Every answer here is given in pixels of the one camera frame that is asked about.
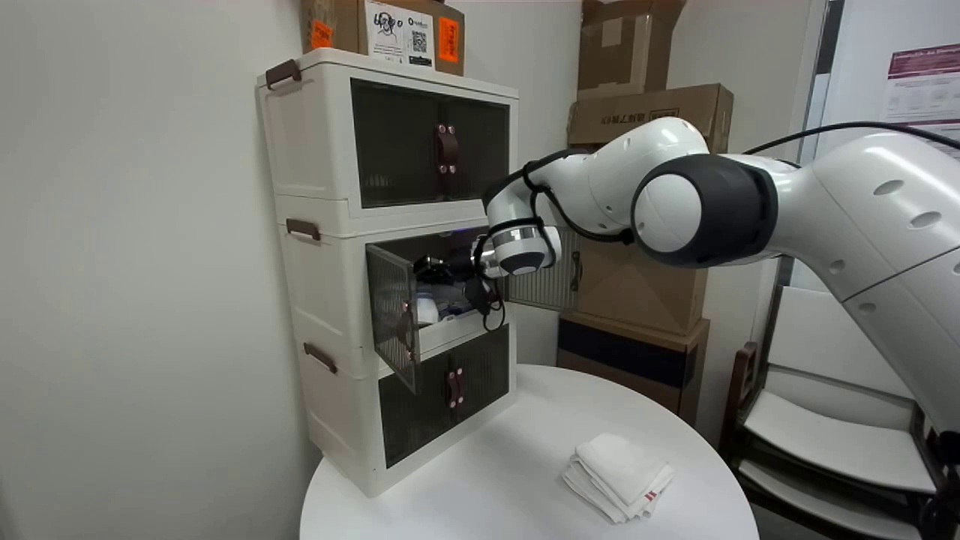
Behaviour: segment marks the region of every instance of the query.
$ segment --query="white cabinet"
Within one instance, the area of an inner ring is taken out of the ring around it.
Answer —
[[[310,439],[376,494],[513,397],[510,323],[413,264],[482,228],[482,190],[519,165],[517,95],[311,51],[259,103]]]

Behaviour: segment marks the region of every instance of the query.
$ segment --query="black cable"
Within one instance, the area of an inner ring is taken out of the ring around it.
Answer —
[[[820,133],[843,133],[843,130],[883,130],[883,133],[904,133],[904,134],[928,137],[928,140],[934,140],[934,144],[943,144],[943,148],[960,149],[960,140],[945,137],[945,134],[936,134],[936,133],[923,133],[923,130],[904,126],[904,123],[854,121],[854,123],[829,123],[829,126],[815,126],[815,130],[793,133],[793,134],[785,134],[785,137],[773,137],[773,140],[768,140],[768,144],[751,148],[751,149],[745,149],[745,152],[762,152],[762,149],[783,148],[783,144],[790,144],[790,140],[802,140],[802,137],[809,137],[809,134],[820,134]]]

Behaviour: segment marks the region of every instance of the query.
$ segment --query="folded cloth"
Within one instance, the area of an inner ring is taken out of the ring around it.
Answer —
[[[653,513],[672,469],[623,439],[596,435],[577,447],[562,480],[611,523],[630,523]]]

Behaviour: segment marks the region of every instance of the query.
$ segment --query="white round table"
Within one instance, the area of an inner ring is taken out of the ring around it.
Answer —
[[[709,441],[611,380],[519,367],[517,403],[437,459],[367,498],[334,461],[310,480],[301,540],[755,540],[754,511]],[[652,520],[610,526],[558,480],[572,447],[611,431],[672,455]]]

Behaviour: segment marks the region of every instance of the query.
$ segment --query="open drawer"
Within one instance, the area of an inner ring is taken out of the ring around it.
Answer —
[[[478,283],[423,271],[426,259],[468,261],[474,238],[478,230],[454,230],[367,247],[371,341],[411,393],[419,386],[423,361],[503,323],[500,311],[482,321],[474,310],[468,291]]]

